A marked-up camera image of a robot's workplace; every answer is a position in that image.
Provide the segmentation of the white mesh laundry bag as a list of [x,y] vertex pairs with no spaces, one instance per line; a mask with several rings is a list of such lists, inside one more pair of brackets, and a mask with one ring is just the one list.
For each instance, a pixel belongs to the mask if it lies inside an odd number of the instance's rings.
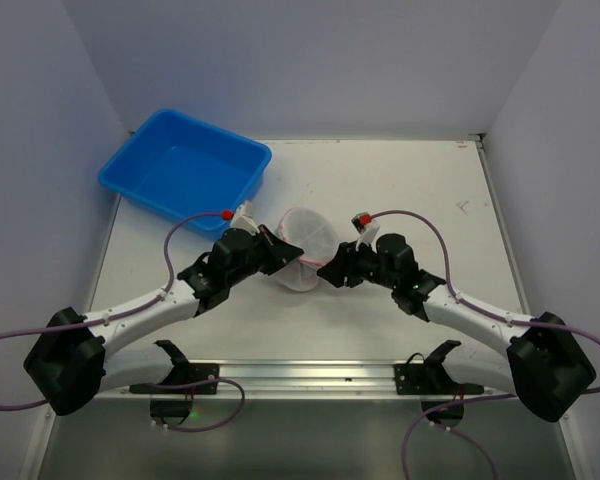
[[274,275],[274,279],[296,292],[314,289],[320,278],[317,271],[336,255],[338,235],[332,224],[308,208],[292,208],[280,219],[275,235],[303,250],[303,254]]

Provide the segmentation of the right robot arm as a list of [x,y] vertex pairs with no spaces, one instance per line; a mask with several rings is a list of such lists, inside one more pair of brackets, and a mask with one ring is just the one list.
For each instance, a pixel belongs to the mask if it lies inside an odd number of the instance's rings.
[[318,275],[336,288],[369,282],[391,292],[404,313],[460,332],[484,345],[478,351],[446,340],[414,367],[395,369],[399,393],[477,394],[492,388],[519,398],[539,418],[555,422],[585,393],[596,372],[561,318],[510,314],[489,306],[473,310],[454,299],[446,282],[419,267],[399,234],[374,247],[343,243]]

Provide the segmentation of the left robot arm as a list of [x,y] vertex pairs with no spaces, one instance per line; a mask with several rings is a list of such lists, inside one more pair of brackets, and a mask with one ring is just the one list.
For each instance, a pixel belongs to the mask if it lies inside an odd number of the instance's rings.
[[167,283],[122,305],[87,314],[56,312],[24,360],[24,369],[59,416],[76,412],[106,384],[117,386],[108,362],[133,342],[176,322],[201,316],[231,289],[261,273],[273,275],[303,255],[266,226],[230,228],[210,251]]

